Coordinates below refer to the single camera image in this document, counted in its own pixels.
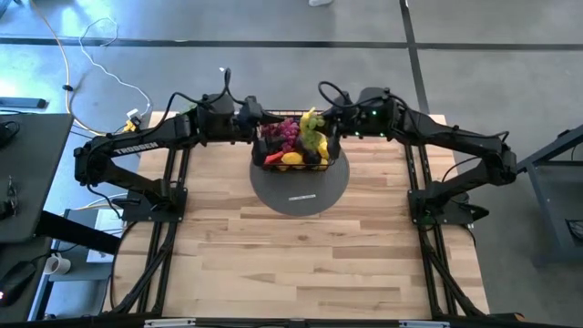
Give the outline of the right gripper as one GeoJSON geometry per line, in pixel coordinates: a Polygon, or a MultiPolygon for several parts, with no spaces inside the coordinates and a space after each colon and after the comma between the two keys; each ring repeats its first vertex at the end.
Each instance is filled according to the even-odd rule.
{"type": "Polygon", "coordinates": [[[341,138],[394,138],[399,117],[395,106],[379,108],[329,108],[322,112],[323,131],[328,136],[327,150],[330,159],[337,159],[341,151],[341,138]]]}

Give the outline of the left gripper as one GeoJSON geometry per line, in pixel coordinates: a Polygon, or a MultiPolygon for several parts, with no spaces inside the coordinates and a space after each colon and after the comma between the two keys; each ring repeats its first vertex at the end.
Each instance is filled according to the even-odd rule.
{"type": "Polygon", "coordinates": [[[243,116],[241,113],[234,120],[234,140],[237,142],[252,142],[252,163],[257,167],[262,167],[265,159],[269,155],[269,144],[266,138],[256,138],[257,129],[261,125],[281,123],[282,116],[271,113],[259,114],[259,116],[243,116]]]}

